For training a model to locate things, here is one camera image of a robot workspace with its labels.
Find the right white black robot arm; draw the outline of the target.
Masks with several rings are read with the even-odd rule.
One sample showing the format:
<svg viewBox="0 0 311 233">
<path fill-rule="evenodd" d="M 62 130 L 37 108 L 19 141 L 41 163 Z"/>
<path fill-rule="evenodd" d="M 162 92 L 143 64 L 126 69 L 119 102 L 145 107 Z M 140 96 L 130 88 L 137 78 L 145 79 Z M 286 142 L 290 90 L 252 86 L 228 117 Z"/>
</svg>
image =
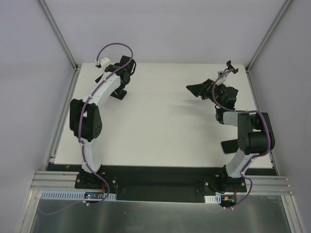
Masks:
<svg viewBox="0 0 311 233">
<path fill-rule="evenodd" d="M 232 140 L 236 147 L 232 151 L 233 158 L 208 183 L 209 189 L 214 192 L 233 192 L 245 182 L 244 174 L 253 161 L 268 154 L 275 146 L 269 115 L 258 111 L 237 111 L 238 90 L 216 84 L 211 79 L 187 85 L 186 89 L 195 97 L 211 100 L 215 104 L 215 117 L 220 124 L 237 127 L 237 139 Z"/>
</svg>

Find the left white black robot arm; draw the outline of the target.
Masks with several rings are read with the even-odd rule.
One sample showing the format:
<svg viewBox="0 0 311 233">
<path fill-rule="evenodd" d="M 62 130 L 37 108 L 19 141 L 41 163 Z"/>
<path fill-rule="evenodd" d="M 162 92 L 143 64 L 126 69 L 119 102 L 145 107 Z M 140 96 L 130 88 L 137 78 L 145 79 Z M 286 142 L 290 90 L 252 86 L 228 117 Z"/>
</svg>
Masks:
<svg viewBox="0 0 311 233">
<path fill-rule="evenodd" d="M 118 100 L 125 97 L 127 91 L 124 89 L 130 83 L 136 66 L 136 61 L 125 55 L 118 63 L 102 58 L 95 65 L 102 74 L 95 80 L 94 88 L 82 99 L 72 99 L 70 102 L 69 128 L 78 140 L 83 161 L 77 176 L 76 188 L 105 189 L 107 187 L 102 176 L 98 174 L 102 165 L 97 152 L 97 139 L 103 129 L 100 106 L 109 97 Z"/>
</svg>

